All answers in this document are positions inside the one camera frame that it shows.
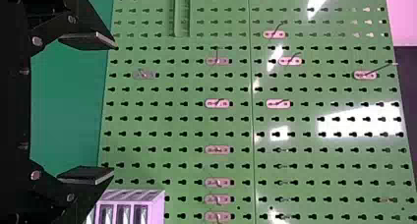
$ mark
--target bolt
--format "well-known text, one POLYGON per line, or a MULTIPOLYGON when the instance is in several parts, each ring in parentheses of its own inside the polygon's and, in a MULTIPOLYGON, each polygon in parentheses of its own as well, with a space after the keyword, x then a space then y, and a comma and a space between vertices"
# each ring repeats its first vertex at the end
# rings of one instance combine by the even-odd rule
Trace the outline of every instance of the bolt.
POLYGON ((69 202, 74 201, 75 198, 76 198, 76 196, 74 194, 67 195, 67 201, 69 201, 69 202))
POLYGON ((21 75, 27 76, 28 74, 30 74, 30 70, 29 69, 22 69, 22 70, 19 71, 19 73, 21 75))
POLYGON ((39 180, 39 178, 40 178, 40 171, 33 171, 33 172, 31 172, 31 174, 30 174, 30 179, 32 180, 32 181, 37 181, 37 180, 39 180))
POLYGON ((34 36, 31 38, 31 43, 33 43, 33 45, 35 46, 42 46, 43 42, 42 39, 40 37, 34 36))
POLYGON ((72 17, 72 16, 68 16, 68 22, 70 22, 70 24, 75 24, 77 22, 76 18, 72 17))

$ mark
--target pink tag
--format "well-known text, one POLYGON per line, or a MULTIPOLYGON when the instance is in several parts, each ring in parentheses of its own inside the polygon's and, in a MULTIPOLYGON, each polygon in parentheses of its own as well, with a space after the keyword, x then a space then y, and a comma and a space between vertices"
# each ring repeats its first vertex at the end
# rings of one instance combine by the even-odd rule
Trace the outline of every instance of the pink tag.
POLYGON ((206 186, 209 188, 228 188, 233 186, 230 178, 207 178, 206 186))
POLYGON ((353 74, 353 77, 356 80, 375 80, 378 74, 372 73, 372 74, 367 75, 370 72, 371 71, 355 71, 355 73, 353 74))
POLYGON ((267 100, 267 108, 270 109, 288 109, 291 107, 291 101, 286 99, 269 99, 267 100))
POLYGON ((303 60, 299 57, 294 57, 291 60, 291 63, 289 61, 291 60, 291 57, 282 57, 279 59, 279 65, 301 65, 303 63, 303 60))
POLYGON ((283 30, 266 30, 264 31, 264 38, 266 39, 283 39, 286 37, 285 31, 283 30))
POLYGON ((225 205, 231 202, 231 198, 228 195, 209 195, 205 197, 206 204, 225 205))
POLYGON ((232 215, 229 212, 207 212, 205 214, 206 221, 224 223, 232 219, 232 215))
POLYGON ((207 108, 228 108, 230 101, 228 99, 208 99, 206 100, 207 108))
POLYGON ((208 65, 229 65, 229 59, 228 58, 207 58, 206 62, 208 65))
POLYGON ((230 146, 227 145, 209 145, 206 147, 206 153, 226 155, 230 153, 230 146))

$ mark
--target green wall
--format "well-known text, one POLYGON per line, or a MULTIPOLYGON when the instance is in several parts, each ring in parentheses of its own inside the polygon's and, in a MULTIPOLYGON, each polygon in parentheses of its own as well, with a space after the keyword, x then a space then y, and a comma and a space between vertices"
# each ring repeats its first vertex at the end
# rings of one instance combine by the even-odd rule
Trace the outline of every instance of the green wall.
MULTIPOLYGON (((113 0, 90 0, 110 27, 113 0)), ((31 158, 53 175, 96 165, 107 51, 58 41, 32 58, 31 158)))

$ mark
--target green pegboard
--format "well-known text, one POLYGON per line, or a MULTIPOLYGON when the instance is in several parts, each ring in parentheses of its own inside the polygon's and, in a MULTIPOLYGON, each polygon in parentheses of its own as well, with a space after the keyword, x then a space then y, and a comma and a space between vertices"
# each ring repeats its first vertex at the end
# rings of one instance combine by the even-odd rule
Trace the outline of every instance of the green pegboard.
POLYGON ((112 187, 165 189, 166 223, 205 222, 216 211, 233 223, 414 223, 396 68, 353 78, 394 63, 386 8, 115 0, 119 49, 109 53, 99 156, 116 168, 112 187), (264 38, 268 30, 286 36, 264 38), (281 66, 282 57, 302 64, 281 66), (138 70, 154 78, 138 80, 138 70), (206 108, 207 99, 231 106, 206 108), (270 109, 269 99, 291 105, 270 109), (208 145, 232 152, 208 154, 208 145), (207 188, 211 177, 234 186, 207 188), (233 202, 206 204, 213 194, 233 202))

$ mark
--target green panel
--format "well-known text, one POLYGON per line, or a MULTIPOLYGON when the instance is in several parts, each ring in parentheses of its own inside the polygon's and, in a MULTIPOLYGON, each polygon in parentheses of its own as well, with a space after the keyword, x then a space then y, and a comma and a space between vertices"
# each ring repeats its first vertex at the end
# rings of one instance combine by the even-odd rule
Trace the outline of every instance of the green panel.
MULTIPOLYGON (((90 0, 110 27, 113 0, 90 0)), ((30 156, 51 174, 97 164, 107 52, 54 42, 32 58, 30 156)))
POLYGON ((250 3, 257 223, 411 223, 416 194, 396 68, 374 81, 352 78, 394 62, 387 12, 378 10, 386 0, 250 3), (282 21, 287 38, 257 35, 282 21), (268 62, 297 52, 302 66, 268 62), (293 106, 267 109, 274 98, 293 106))
POLYGON ((179 9, 187 3, 115 0, 120 48, 109 52, 99 154, 116 168, 113 188, 165 189, 166 223, 203 222, 208 211, 231 212, 232 223, 416 221, 396 68, 352 79, 394 62, 386 0, 191 0, 179 9), (285 39, 263 38, 281 22, 285 39), (297 52, 301 66, 268 62, 297 52), (209 66, 210 57, 232 63, 209 66), (135 80, 138 69, 158 76, 135 80), (208 98, 233 106, 208 109, 208 98), (267 109, 268 99, 292 107, 267 109), (203 153, 213 144, 234 152, 203 153), (209 177, 235 186, 206 188, 209 177), (235 200, 205 204, 209 194, 235 200))

